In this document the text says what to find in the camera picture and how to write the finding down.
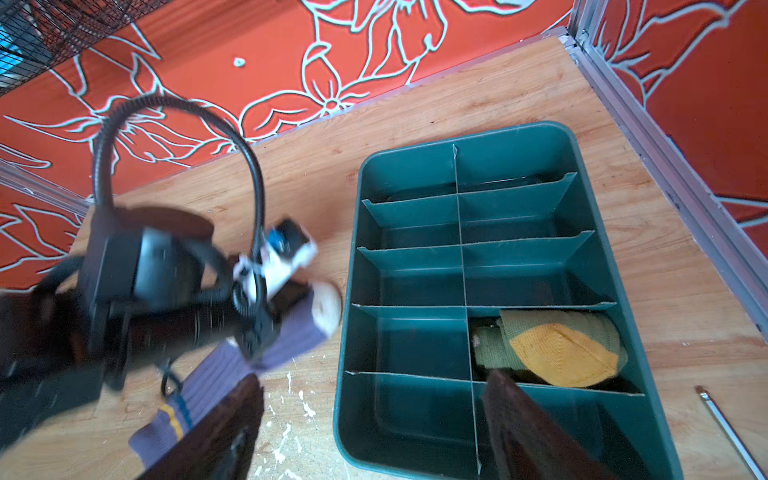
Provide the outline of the green striped sock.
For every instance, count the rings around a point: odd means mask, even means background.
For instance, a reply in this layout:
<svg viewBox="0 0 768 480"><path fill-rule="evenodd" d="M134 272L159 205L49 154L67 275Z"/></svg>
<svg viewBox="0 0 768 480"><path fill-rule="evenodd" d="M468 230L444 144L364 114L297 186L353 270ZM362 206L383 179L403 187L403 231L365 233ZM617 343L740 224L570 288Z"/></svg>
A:
<svg viewBox="0 0 768 480"><path fill-rule="evenodd" d="M613 379L628 352L602 313L575 310L503 310L471 334L476 364L511 370L557 387L588 388Z"/></svg>

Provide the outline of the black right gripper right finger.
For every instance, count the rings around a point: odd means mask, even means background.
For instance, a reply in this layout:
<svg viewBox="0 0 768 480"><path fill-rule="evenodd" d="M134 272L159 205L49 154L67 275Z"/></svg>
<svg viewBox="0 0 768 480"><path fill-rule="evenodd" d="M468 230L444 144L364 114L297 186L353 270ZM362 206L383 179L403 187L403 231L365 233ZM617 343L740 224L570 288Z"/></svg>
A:
<svg viewBox="0 0 768 480"><path fill-rule="evenodd" d="M613 479L505 372L487 378L483 406L501 479Z"/></svg>

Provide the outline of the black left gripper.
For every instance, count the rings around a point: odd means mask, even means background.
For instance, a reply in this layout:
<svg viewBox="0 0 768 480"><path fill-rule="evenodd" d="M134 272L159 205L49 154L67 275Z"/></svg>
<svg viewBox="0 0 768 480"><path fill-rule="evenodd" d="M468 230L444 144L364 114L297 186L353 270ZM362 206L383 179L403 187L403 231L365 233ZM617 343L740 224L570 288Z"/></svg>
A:
<svg viewBox="0 0 768 480"><path fill-rule="evenodd" d="M170 207L97 206L77 291L86 353L106 363L104 382L228 337L248 360L277 339L280 314L264 283L247 297L234 263L213 243L215 227Z"/></svg>

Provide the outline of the metal hex key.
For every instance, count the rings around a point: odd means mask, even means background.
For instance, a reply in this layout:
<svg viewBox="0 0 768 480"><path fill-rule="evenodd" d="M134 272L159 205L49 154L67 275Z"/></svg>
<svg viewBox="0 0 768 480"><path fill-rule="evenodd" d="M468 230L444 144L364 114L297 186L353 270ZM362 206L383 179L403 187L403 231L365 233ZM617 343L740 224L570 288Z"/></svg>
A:
<svg viewBox="0 0 768 480"><path fill-rule="evenodd" d="M753 478L757 480L766 480L767 475L762 470L762 468L756 461L755 457L746 447L744 442L741 440L737 431L731 425L731 423L729 422L727 417L724 415L723 411L719 408L719 406L717 405L715 400L712 398L712 396L709 394L709 392L701 385L696 385L694 389L697 395L701 398L705 407L710 412L713 419L717 422L717 424L720 426L723 433L728 438L730 444L733 446L733 448L735 449L735 451L737 452L737 454L745 464L746 468L752 474Z"/></svg>

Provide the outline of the aluminium frame post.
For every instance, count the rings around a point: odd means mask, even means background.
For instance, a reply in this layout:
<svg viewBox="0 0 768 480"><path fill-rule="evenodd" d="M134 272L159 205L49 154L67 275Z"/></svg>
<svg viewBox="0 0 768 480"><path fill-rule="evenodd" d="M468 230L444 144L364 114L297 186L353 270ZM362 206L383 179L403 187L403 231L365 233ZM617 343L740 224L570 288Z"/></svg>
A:
<svg viewBox="0 0 768 480"><path fill-rule="evenodd" d="M618 46L605 53L602 21L608 7L605 1L575 1L567 16L568 26L561 41L590 86L607 108L621 132L638 153L642 163L676 208L694 240L712 261L726 286L745 308L761 334L767 332L767 260L748 238L746 229L764 224L766 216L738 222L727 212L728 205L766 207L766 202L714 194L688 164L682 151L666 135L647 111L648 99L693 52L707 35L725 28L738 8L720 7L713 1L697 1L692 6L640 19L633 37L640 37L650 26L661 25L696 11L710 11L715 19L696 34L669 67L661 67L637 77L641 97L634 98L618 74L630 71L618 61L624 52Z"/></svg>

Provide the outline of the green plastic divider tray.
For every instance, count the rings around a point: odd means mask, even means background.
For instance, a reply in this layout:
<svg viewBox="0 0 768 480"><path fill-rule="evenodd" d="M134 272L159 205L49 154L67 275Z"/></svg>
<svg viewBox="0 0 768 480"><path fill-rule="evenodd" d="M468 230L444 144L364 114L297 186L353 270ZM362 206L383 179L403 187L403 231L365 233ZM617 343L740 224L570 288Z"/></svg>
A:
<svg viewBox="0 0 768 480"><path fill-rule="evenodd" d="M625 364L521 389L622 479L683 472L573 132L550 122L385 150L358 176L333 421L351 465L409 478L493 479L476 357L531 313L610 321Z"/></svg>

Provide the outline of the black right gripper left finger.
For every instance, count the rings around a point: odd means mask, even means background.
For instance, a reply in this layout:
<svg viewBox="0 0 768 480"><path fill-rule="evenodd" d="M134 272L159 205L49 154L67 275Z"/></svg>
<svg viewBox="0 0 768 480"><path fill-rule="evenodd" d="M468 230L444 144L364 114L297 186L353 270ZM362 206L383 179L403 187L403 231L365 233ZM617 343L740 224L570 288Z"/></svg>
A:
<svg viewBox="0 0 768 480"><path fill-rule="evenodd" d="M264 390L243 378L142 479L245 479L264 414Z"/></svg>

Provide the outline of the purple sock beige toe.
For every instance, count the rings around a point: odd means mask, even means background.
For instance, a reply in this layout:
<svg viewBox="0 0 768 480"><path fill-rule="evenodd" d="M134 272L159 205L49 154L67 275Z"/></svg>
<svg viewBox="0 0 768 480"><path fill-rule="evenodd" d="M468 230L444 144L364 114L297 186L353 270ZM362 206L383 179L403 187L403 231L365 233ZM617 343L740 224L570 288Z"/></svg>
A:
<svg viewBox="0 0 768 480"><path fill-rule="evenodd" d="M342 319L342 296L325 281L305 285L308 294L289 308L274 343L256 360L245 359L225 340L172 393L154 419L129 440L145 468L154 466L192 432L214 406L246 376L276 370L330 339Z"/></svg>

